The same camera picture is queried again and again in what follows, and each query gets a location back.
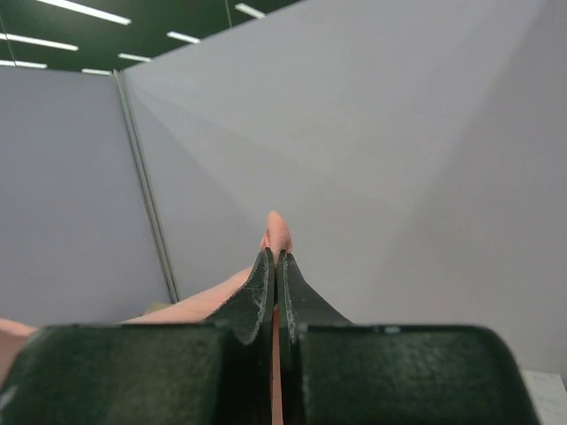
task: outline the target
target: ceiling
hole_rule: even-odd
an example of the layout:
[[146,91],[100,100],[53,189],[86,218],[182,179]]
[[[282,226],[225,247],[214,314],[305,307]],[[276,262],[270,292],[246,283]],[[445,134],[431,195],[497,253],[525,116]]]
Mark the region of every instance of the ceiling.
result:
[[203,40],[255,19],[237,10],[237,4],[245,3],[268,14],[297,1],[74,0],[132,21],[121,25],[38,0],[0,0],[0,35],[33,37],[79,48],[60,50],[0,39],[0,61],[33,62],[76,72],[83,68],[120,70],[139,63],[119,58],[120,53],[155,58],[188,44],[167,37],[170,31]]

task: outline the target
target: white surface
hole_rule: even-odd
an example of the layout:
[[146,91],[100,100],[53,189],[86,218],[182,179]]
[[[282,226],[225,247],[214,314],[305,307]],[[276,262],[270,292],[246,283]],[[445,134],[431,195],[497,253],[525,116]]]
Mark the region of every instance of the white surface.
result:
[[567,374],[567,3],[309,0],[127,71],[184,297],[268,211],[362,322],[494,328]]
[[117,321],[167,301],[113,80],[0,69],[0,317]]
[[567,423],[567,392],[561,376],[525,370],[522,373],[541,425]]

